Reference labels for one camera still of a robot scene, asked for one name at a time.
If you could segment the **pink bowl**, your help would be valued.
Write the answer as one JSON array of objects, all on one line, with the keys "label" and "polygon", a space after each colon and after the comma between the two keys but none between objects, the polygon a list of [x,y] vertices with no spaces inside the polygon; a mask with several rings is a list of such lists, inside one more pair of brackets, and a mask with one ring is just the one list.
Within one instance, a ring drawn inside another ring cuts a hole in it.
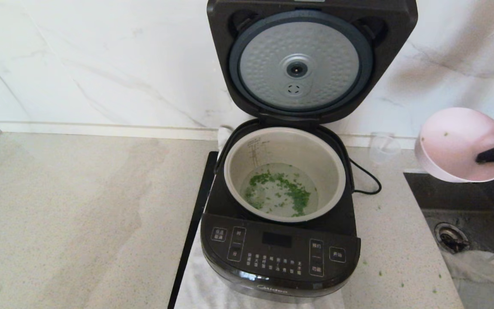
[{"label": "pink bowl", "polygon": [[414,154],[425,172],[452,183],[494,180],[494,162],[479,164],[479,153],[494,148],[494,119],[469,108],[446,108],[423,124]]}]

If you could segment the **chopped green vegetables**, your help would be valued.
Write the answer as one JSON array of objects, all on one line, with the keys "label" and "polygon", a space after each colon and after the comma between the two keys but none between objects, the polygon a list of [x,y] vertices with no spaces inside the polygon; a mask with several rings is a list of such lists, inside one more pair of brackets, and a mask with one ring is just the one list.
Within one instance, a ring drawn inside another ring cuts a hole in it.
[{"label": "chopped green vegetables", "polygon": [[288,164],[268,164],[254,170],[240,193],[250,206],[279,217],[302,217],[318,207],[318,193],[311,178]]}]

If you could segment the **black rice cooker lid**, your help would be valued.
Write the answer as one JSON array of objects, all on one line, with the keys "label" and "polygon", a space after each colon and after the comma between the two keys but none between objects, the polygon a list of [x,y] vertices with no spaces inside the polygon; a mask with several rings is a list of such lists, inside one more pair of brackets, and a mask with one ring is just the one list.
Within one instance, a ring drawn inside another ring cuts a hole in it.
[{"label": "black rice cooker lid", "polygon": [[208,0],[206,12],[233,103],[317,124],[359,107],[418,21],[417,0]]}]

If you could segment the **grey inner pot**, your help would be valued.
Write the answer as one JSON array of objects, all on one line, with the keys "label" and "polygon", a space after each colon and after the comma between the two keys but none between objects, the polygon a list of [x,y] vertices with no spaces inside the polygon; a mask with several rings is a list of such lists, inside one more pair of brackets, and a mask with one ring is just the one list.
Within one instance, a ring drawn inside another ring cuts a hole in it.
[{"label": "grey inner pot", "polygon": [[[279,217],[250,206],[241,196],[243,182],[254,170],[268,164],[288,164],[306,173],[317,189],[318,207],[302,217]],[[261,218],[300,223],[331,211],[345,193],[345,167],[337,151],[314,134],[289,127],[255,130],[241,137],[225,157],[223,176],[227,189],[239,205]]]}]

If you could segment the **stainless steel sink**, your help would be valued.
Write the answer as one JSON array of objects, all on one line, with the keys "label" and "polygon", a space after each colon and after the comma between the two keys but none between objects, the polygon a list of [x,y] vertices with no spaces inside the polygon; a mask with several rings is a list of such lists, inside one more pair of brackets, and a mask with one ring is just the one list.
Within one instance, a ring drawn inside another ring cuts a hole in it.
[{"label": "stainless steel sink", "polygon": [[405,173],[404,177],[433,236],[438,223],[453,224],[469,238],[470,250],[491,252],[488,261],[494,260],[494,180],[450,183],[426,173]]}]

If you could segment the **metal sink drain strainer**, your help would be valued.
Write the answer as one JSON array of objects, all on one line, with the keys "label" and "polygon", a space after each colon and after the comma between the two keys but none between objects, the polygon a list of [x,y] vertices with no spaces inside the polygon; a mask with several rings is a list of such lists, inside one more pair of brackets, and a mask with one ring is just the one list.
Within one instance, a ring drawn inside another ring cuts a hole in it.
[{"label": "metal sink drain strainer", "polygon": [[467,235],[453,224],[441,222],[434,227],[434,237],[439,247],[451,254],[471,249]]}]

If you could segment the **clear measuring cup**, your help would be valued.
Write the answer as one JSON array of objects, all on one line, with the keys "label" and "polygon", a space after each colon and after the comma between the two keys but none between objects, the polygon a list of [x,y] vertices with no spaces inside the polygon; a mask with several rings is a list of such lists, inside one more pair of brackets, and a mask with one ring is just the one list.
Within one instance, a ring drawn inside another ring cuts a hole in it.
[{"label": "clear measuring cup", "polygon": [[401,146],[395,135],[387,132],[373,132],[369,143],[369,160],[382,165],[400,154]]}]

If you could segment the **white rag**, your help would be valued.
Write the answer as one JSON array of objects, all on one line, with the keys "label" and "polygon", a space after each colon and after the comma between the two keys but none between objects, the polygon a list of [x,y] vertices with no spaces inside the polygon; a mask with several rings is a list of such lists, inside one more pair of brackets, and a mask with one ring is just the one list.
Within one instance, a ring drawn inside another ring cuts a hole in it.
[{"label": "white rag", "polygon": [[465,309],[494,309],[494,260],[487,251],[441,252]]}]

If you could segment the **black flat strip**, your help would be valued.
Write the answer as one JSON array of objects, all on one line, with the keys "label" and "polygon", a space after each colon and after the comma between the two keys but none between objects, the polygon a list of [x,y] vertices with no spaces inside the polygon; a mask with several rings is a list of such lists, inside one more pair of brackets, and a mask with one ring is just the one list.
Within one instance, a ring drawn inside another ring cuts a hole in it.
[{"label": "black flat strip", "polygon": [[212,182],[214,179],[214,167],[217,164],[217,160],[218,160],[217,151],[211,151],[208,153],[207,161],[204,166],[203,176],[200,181],[200,187],[198,189],[197,198],[194,204],[193,213],[191,215],[188,232],[185,238],[185,243],[179,260],[179,265],[177,268],[176,277],[174,279],[167,309],[175,309],[180,286],[182,284],[182,280],[190,256],[191,248],[194,243],[194,238],[195,235],[197,234],[197,229],[199,227],[200,220],[204,212],[204,205],[206,204],[209,192],[211,190]]}]

